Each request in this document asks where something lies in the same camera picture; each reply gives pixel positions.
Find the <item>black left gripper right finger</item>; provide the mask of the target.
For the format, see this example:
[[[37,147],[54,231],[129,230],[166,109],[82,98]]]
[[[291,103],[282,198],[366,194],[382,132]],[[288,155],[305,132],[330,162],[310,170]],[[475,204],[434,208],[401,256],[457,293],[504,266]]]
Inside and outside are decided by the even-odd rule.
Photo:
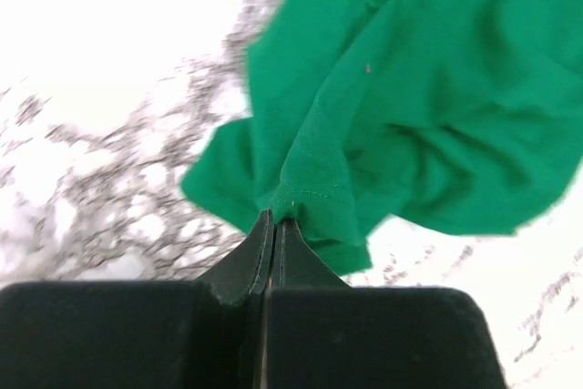
[[[443,287],[353,288],[277,228],[261,384],[273,389],[497,389],[505,378],[482,310]]]

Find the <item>green t shirt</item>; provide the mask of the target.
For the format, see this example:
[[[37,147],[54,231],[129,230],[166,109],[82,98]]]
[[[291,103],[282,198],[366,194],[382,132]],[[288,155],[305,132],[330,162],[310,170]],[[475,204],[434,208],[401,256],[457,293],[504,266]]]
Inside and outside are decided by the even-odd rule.
[[[251,117],[182,190],[242,231],[295,219],[340,275],[390,215],[510,234],[582,159],[582,0],[284,0],[247,68]]]

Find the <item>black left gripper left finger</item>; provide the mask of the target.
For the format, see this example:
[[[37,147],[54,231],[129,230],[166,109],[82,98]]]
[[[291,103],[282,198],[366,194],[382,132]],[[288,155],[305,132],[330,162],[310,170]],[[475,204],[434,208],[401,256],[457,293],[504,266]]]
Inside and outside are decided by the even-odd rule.
[[[1,292],[4,388],[250,388],[274,224],[192,280],[19,282]]]

